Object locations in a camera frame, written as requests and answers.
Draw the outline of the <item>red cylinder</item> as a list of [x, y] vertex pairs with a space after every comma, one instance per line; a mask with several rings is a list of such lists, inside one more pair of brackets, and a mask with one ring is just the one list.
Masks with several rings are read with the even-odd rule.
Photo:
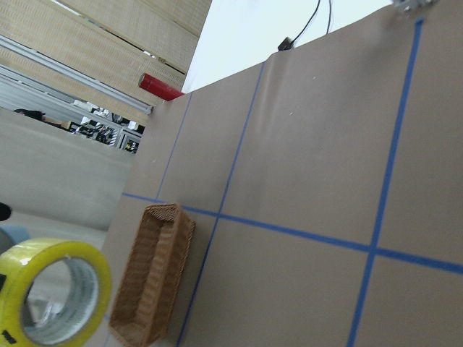
[[140, 76], [138, 87], [165, 101], [171, 101], [184, 95], [178, 89], [146, 73]]

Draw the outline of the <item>yellow packing tape roll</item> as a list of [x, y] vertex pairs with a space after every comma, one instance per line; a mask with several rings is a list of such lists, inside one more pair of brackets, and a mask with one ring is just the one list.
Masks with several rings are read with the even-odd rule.
[[[60, 261], [71, 282], [63, 309], [41, 327], [25, 327], [22, 308], [33, 281]], [[94, 246], [54, 238], [22, 241], [1, 254], [1, 345], [83, 346], [98, 329], [110, 294], [109, 265]]]

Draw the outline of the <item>brown wicker basket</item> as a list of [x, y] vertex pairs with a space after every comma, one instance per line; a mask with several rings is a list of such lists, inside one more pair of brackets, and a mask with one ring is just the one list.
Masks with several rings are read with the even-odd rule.
[[195, 227], [178, 204], [145, 208], [109, 319], [123, 346], [166, 337]]

